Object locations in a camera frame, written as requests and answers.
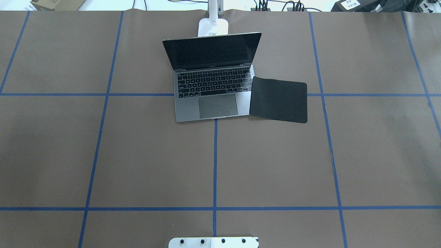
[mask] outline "mouse pad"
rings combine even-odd
[[[272,120],[308,121],[305,83],[253,78],[250,115]]]

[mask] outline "laptop screen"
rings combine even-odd
[[[164,40],[173,70],[251,63],[262,33]]]

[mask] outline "grid line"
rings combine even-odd
[[[427,90],[426,82],[424,81],[424,77],[422,76],[421,68],[419,66],[418,59],[416,57],[415,50],[414,50],[413,45],[412,45],[412,40],[411,40],[411,37],[410,37],[410,34],[409,34],[409,30],[407,29],[406,18],[404,17],[404,12],[403,11],[401,11],[401,18],[403,19],[404,29],[406,30],[407,41],[409,42],[409,47],[411,49],[412,56],[413,56],[413,58],[415,60],[415,65],[416,65],[416,68],[418,70],[419,78],[421,79],[421,83],[422,83],[422,86],[424,88],[424,92],[426,93],[427,101],[429,103],[430,110],[432,112],[432,116],[434,118],[435,125],[436,125],[437,130],[438,130],[438,135],[439,135],[439,137],[441,139],[440,124],[438,122],[438,118],[437,118],[437,115],[435,113],[434,106],[432,105],[432,100],[430,99],[430,95],[429,95],[429,91]]]
[[[344,226],[343,209],[341,207],[340,190],[339,190],[339,186],[338,186],[337,169],[335,166],[334,150],[332,147],[331,132],[329,130],[328,114],[326,112],[326,102],[325,102],[325,95],[323,92],[323,84],[321,82],[321,73],[320,73],[320,65],[318,62],[317,45],[315,43],[314,24],[312,22],[311,12],[308,12],[308,15],[309,15],[309,23],[310,23],[310,27],[311,27],[312,45],[314,48],[315,65],[317,68],[318,84],[320,86],[321,103],[323,105],[323,114],[325,116],[326,134],[328,136],[329,151],[331,153],[332,167],[333,167],[333,172],[334,172],[333,173],[334,174],[334,185],[335,185],[335,192],[336,192],[336,196],[337,196],[337,204],[338,204],[338,208],[339,208],[338,212],[340,215],[340,225],[341,225],[341,232],[342,232],[342,237],[343,237],[343,245],[345,248],[348,248],[348,241],[346,239],[346,229]]]
[[[95,157],[93,158],[92,173],[90,175],[89,189],[87,191],[86,209],[84,210],[84,216],[83,216],[83,222],[82,222],[82,225],[81,225],[80,238],[79,238],[79,241],[78,241],[78,248],[81,248],[81,246],[82,246],[82,241],[83,241],[83,237],[84,237],[84,231],[86,229],[87,214],[88,214],[88,211],[89,211],[88,209],[89,209],[89,204],[90,204],[90,195],[92,194],[93,179],[95,177],[95,169],[97,167],[98,152],[99,152],[99,149],[100,149],[101,136],[102,136],[102,133],[103,133],[104,120],[105,120],[106,110],[107,110],[107,103],[108,103],[108,99],[109,99],[109,95],[110,95],[110,86],[112,84],[112,76],[113,76],[113,69],[115,67],[116,52],[118,50],[118,43],[120,41],[120,33],[121,33],[121,25],[123,23],[123,16],[124,16],[124,11],[121,11],[120,24],[118,26],[118,33],[116,34],[115,49],[113,50],[112,65],[110,67],[110,74],[109,74],[109,80],[108,80],[108,84],[107,84],[106,98],[104,100],[103,114],[101,116],[101,124],[100,124],[100,130],[99,130],[99,133],[98,133],[97,147],[95,149]]]
[[[30,15],[30,11],[28,11],[27,14],[26,14],[26,18],[25,18],[25,21],[23,23],[22,30],[20,31],[19,38],[17,39],[17,42],[15,44],[14,51],[12,51],[11,59],[9,60],[9,63],[7,65],[7,68],[6,68],[6,72],[5,72],[4,77],[3,77],[3,81],[2,81],[1,86],[0,86],[0,93],[3,91],[3,87],[4,87],[5,83],[6,83],[7,75],[9,74],[9,70],[11,69],[12,62],[14,61],[15,53],[17,52],[17,49],[19,48],[20,40],[22,39],[23,33],[25,31],[25,27],[26,27],[27,21],[29,19],[29,15]]]

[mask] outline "laptop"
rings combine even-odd
[[[162,41],[172,64],[177,122],[250,114],[261,33]]]

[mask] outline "white sticker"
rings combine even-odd
[[[353,9],[359,5],[361,5],[357,0],[346,0],[344,2],[341,2],[341,5],[346,9],[350,10]]]

